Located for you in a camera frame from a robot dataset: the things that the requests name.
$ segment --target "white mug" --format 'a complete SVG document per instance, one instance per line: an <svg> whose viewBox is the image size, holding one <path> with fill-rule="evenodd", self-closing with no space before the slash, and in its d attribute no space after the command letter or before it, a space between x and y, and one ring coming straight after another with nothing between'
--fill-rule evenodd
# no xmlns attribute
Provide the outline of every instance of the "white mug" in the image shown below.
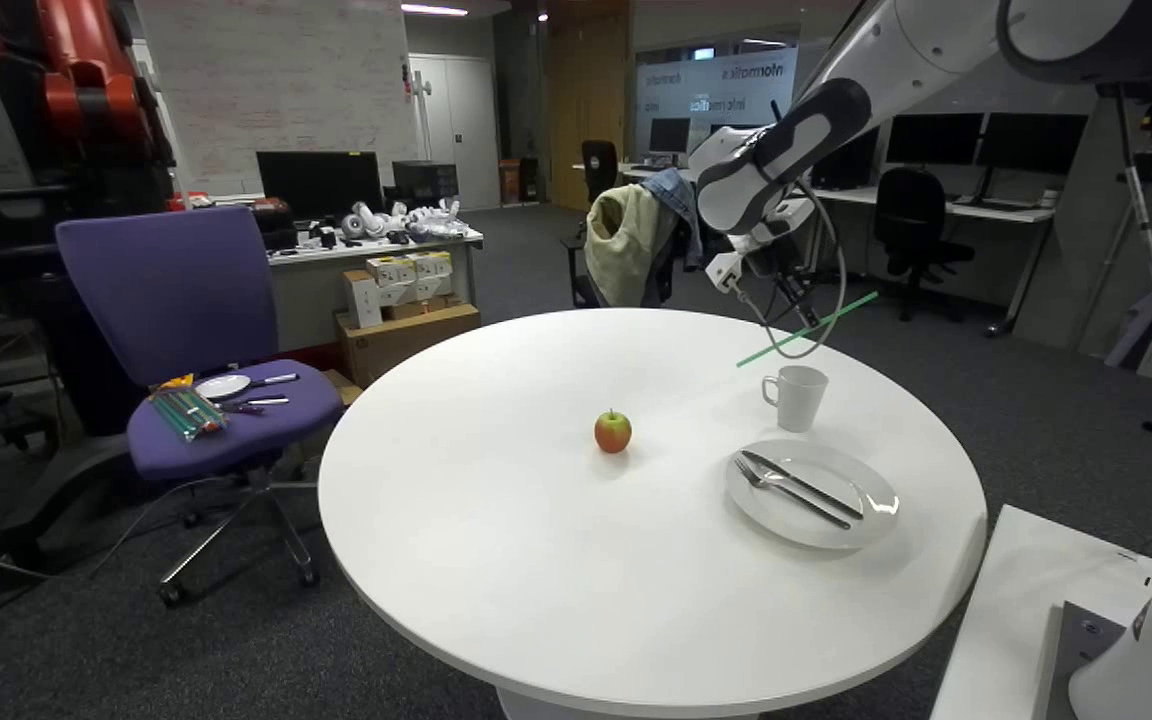
<svg viewBox="0 0 1152 720"><path fill-rule="evenodd" d="M823 388L827 388L827 376L810 365L785 365L777 376L763 376L763 401L777 409L777 423L785 434L811 427Z"/></svg>

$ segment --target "office chair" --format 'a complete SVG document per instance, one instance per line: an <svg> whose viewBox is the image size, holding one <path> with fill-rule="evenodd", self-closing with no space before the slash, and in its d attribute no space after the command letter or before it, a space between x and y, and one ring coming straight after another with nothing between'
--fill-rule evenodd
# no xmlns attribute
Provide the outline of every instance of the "office chair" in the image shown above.
<svg viewBox="0 0 1152 720"><path fill-rule="evenodd" d="M165 487L205 475L238 475L244 485L238 512L159 577L159 602L170 609L190 602L180 577L257 500L281 518L291 563L301 580L311 584L320 563L304 548L269 475L297 458L291 449L301 442L320 438L320 427L339 416L339 396L318 368L276 359L276 309L252 213L67 220L58 228L58 243L72 289L135 384L153 388L180 372L239 372L252 376L239 401L287 396L287 404L263 409L261 416L227 416L222 438L194 446L159 419L157 401L140 401L132 413L130 458L144 485ZM297 372L297 380L261 388L261 380L286 372Z"/></svg>
<svg viewBox="0 0 1152 720"><path fill-rule="evenodd" d="M585 140L580 144L580 166L585 166L585 203L616 189L622 181L622 161L614 140ZM577 224L577 236L570 240L570 280L574 280L574 304L577 309L596 309L605 304L599 292L588 280L585 270L585 217Z"/></svg>
<svg viewBox="0 0 1152 720"><path fill-rule="evenodd" d="M887 274L903 276L899 322L911 318L911 302L926 292L926 284L941 284L941 274L975 258L970 243L949 243L941 236L943 189L931 174L887 169L873 220L887 254Z"/></svg>

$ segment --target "door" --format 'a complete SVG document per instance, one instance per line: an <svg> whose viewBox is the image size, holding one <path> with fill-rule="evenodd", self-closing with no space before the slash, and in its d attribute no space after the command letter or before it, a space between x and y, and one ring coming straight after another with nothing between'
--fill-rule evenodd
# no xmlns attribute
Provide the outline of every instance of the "door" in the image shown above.
<svg viewBox="0 0 1152 720"><path fill-rule="evenodd" d="M459 203L496 208L496 100L492 69L482 57L412 53L418 154L428 166L455 166Z"/></svg>

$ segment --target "black chair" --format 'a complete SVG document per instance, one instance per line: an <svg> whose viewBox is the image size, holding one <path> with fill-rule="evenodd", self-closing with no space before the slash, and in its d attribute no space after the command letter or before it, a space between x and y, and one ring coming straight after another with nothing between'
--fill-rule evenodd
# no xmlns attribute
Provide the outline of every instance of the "black chair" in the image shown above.
<svg viewBox="0 0 1152 720"><path fill-rule="evenodd" d="M585 140L580 144L580 166L585 166L585 203L616 189L622 169L616 169L616 144L610 140ZM596 309L605 304L599 292L588 280L585 270L585 217L577 224L577 236L570 240L570 280L574 280L574 304L577 309Z"/></svg>
<svg viewBox="0 0 1152 720"><path fill-rule="evenodd" d="M903 276L899 322L911 318L926 284L941 284L953 263L974 261L970 243L943 240L943 189L931 174L887 169L882 181L876 236L887 274Z"/></svg>

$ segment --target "grey carpet floor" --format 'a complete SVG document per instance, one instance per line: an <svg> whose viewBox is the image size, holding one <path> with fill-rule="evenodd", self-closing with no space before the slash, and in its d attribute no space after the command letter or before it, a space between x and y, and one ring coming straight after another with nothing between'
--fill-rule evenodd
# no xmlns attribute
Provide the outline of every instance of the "grey carpet floor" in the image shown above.
<svg viewBox="0 0 1152 720"><path fill-rule="evenodd" d="M570 309L562 236L577 217L514 208L476 217L486 322ZM677 309L748 318L701 276L677 276ZM949 326L887 309L854 318L833 343L887 372L941 413L974 452L993 512L1030 512L1152 552L1152 380L1087 359L985 340L985 322ZM0 452L0 487L37 465ZM339 577L301 589L269 526L252 522L201 577L201 605L159 609L153 580L201 529L157 533L90 580L80 563L0 609L0 715L500 715L492 688L428 659L353 605ZM928 715L957 619L909 663L785 720Z"/></svg>

